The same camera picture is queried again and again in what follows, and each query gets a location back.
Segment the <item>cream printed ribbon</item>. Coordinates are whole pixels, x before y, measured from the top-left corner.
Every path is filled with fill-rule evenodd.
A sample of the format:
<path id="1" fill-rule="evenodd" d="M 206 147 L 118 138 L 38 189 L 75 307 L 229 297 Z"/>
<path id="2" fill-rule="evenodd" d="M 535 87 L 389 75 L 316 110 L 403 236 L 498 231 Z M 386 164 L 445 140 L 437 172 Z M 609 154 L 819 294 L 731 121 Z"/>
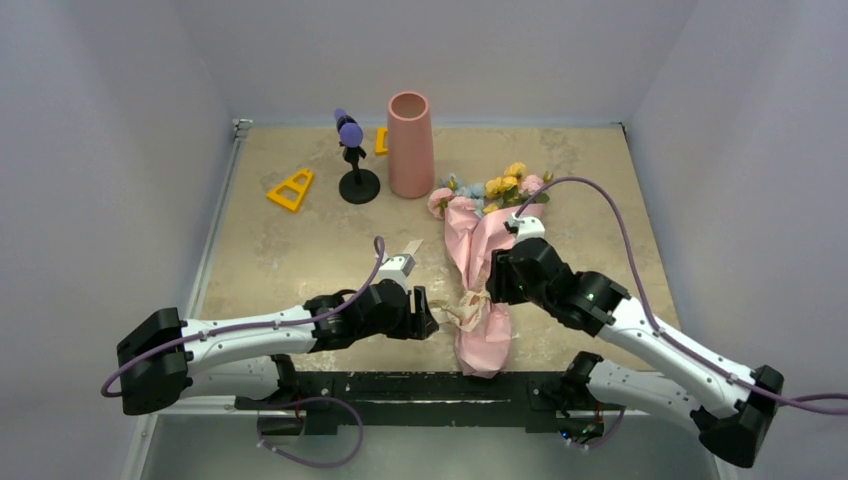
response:
<path id="1" fill-rule="evenodd" d="M 484 287 L 488 278 L 485 254 L 474 250 L 469 240 L 451 240 L 438 249 L 434 242 L 415 239 L 402 252 L 411 254 L 416 262 L 408 284 L 426 288 L 438 323 L 470 332 L 487 319 L 491 302 Z"/>

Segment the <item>pink flower bouquet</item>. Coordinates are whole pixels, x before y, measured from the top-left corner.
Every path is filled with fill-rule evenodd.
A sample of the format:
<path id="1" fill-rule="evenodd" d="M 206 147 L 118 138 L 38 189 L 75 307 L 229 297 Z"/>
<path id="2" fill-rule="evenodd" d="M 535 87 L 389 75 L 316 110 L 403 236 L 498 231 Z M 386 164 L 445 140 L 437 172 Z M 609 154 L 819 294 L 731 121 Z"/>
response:
<path id="1" fill-rule="evenodd" d="M 534 194 L 539 196 L 524 212 L 541 215 L 549 201 L 541 188 L 551 180 L 550 173 L 530 174 L 517 162 L 482 183 L 464 184 L 450 174 L 430 194 L 428 209 L 444 222 L 446 250 L 463 288 L 461 299 L 443 306 L 442 313 L 457 327 L 454 351 L 467 376 L 491 378 L 505 367 L 512 320 L 508 308 L 492 300 L 486 289 L 492 253 L 513 245 L 504 223 Z"/>

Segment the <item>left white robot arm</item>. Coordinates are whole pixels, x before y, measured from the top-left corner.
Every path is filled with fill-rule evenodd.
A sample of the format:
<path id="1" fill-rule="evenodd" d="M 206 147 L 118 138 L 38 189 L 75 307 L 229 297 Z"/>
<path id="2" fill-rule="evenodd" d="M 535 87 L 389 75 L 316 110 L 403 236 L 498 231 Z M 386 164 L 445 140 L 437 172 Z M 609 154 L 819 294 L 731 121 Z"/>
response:
<path id="1" fill-rule="evenodd" d="M 406 289 L 393 280 L 233 320 L 183 319 L 177 308 L 163 308 L 118 343 L 117 395 L 130 416 L 201 396 L 284 409 L 298 395 L 286 356 L 347 349 L 375 335 L 426 340 L 437 330 L 425 288 Z"/>

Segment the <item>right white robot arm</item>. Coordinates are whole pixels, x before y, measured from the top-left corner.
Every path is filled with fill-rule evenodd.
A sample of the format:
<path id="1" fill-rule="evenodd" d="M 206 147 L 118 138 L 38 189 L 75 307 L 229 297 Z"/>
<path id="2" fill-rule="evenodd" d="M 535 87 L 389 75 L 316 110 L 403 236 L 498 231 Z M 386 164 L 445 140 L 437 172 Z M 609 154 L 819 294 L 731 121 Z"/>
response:
<path id="1" fill-rule="evenodd" d="M 532 303 L 566 328 L 584 332 L 653 367 L 638 373 L 596 359 L 564 376 L 561 392 L 576 407 L 597 399 L 664 416 L 696 433 L 714 456 L 754 465 L 778 412 L 784 376 L 726 359 L 659 319 L 628 290 L 595 271 L 574 271 L 542 238 L 491 254 L 486 288 L 496 303 Z"/>

